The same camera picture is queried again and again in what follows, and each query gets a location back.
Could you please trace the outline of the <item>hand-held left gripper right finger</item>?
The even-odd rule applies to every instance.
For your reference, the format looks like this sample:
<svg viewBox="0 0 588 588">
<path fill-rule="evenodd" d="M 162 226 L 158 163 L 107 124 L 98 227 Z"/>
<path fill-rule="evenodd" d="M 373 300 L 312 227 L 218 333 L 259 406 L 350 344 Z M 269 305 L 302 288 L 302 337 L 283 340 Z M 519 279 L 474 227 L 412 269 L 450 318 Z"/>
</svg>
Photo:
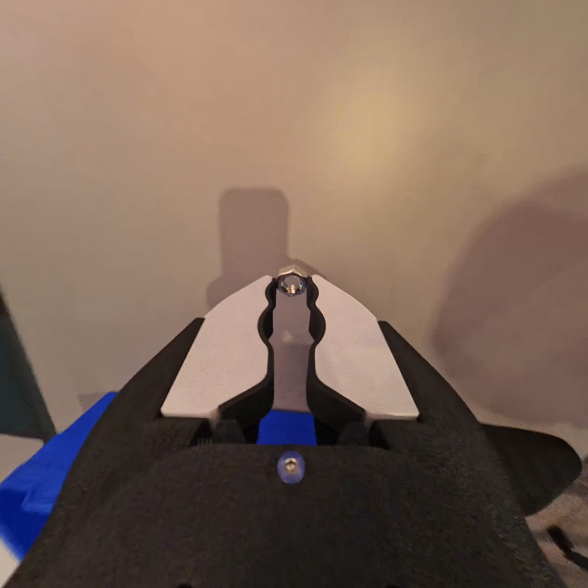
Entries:
<svg viewBox="0 0 588 588">
<path fill-rule="evenodd" d="M 307 405 L 318 420 L 416 420 L 419 410 L 378 320 L 325 278 L 307 285 Z"/>
</svg>

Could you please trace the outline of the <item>blue plastic tray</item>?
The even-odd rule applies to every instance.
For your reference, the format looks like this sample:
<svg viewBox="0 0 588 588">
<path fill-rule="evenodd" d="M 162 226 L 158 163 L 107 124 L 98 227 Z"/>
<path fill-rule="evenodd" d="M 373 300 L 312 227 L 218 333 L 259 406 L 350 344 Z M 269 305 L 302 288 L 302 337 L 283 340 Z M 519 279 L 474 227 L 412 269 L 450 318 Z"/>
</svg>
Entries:
<svg viewBox="0 0 588 588">
<path fill-rule="evenodd" d="M 18 562 L 40 535 L 82 445 L 116 392 L 108 392 L 1 481 L 1 539 Z M 258 445 L 316 446 L 309 413 L 271 410 L 260 424 Z"/>
</svg>

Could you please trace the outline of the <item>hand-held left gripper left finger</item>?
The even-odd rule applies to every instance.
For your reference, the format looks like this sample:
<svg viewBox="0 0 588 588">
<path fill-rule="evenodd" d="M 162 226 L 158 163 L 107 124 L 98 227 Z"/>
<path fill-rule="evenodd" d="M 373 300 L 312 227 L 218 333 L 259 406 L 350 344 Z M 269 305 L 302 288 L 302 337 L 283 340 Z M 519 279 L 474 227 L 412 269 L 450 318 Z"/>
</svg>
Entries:
<svg viewBox="0 0 588 588">
<path fill-rule="evenodd" d="M 224 403 L 261 383 L 269 351 L 258 324 L 271 282 L 262 276 L 205 315 L 160 409 L 163 416 L 218 419 Z"/>
</svg>

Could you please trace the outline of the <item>silver hex nut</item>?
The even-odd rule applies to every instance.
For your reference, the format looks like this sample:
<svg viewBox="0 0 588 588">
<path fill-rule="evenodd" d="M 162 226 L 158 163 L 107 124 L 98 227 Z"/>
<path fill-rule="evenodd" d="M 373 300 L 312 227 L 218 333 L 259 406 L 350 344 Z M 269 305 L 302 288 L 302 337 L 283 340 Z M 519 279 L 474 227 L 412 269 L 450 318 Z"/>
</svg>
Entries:
<svg viewBox="0 0 588 588">
<path fill-rule="evenodd" d="M 276 288 L 287 297 L 305 293 L 308 274 L 298 265 L 289 265 L 278 271 Z"/>
</svg>

